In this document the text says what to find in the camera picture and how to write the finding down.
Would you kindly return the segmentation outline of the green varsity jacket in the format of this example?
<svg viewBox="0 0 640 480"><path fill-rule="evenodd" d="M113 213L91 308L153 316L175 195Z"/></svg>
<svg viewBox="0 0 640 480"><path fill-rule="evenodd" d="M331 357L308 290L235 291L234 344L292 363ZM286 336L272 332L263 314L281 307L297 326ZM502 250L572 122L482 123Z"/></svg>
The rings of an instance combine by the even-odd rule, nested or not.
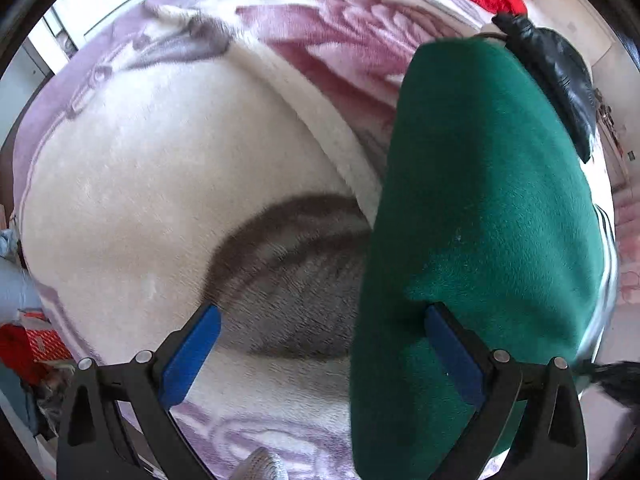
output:
<svg viewBox="0 0 640 480"><path fill-rule="evenodd" d="M604 247L574 144L526 69L477 38L402 82L350 352L363 479L429 477L472 416L424 328L433 302L522 362L577 358Z"/></svg>

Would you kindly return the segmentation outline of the red bag on floor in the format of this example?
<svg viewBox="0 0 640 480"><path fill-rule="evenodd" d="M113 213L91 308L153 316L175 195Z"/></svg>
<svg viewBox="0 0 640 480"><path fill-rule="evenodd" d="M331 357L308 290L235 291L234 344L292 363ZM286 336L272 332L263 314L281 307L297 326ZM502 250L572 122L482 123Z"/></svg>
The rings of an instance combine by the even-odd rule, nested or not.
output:
<svg viewBox="0 0 640 480"><path fill-rule="evenodd" d="M0 327L1 362L30 386L40 385L55 364L73 359L42 311L20 311Z"/></svg>

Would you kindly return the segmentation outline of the floral plush blanket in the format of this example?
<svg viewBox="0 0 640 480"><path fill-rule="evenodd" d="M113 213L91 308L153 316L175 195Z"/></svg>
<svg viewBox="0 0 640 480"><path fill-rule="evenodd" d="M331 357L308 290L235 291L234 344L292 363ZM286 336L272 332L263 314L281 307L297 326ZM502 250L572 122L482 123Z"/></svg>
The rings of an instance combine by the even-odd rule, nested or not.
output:
<svg viewBox="0 0 640 480"><path fill-rule="evenodd" d="M17 229L78 358L122 362L203 300L220 341L180 429L217 477L255 448L352 479L349 345L397 100L470 0L144 0L44 87L14 144Z"/></svg>

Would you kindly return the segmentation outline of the black leather jacket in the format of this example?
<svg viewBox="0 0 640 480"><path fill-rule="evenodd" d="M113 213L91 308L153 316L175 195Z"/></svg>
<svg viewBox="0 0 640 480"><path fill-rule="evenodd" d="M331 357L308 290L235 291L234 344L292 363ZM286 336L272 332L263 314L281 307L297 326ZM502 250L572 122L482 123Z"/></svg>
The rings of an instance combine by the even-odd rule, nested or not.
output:
<svg viewBox="0 0 640 480"><path fill-rule="evenodd" d="M589 162L597 136L597 99L588 67L573 45L553 29L538 27L524 14L498 13L501 40L529 72L553 106L582 162Z"/></svg>

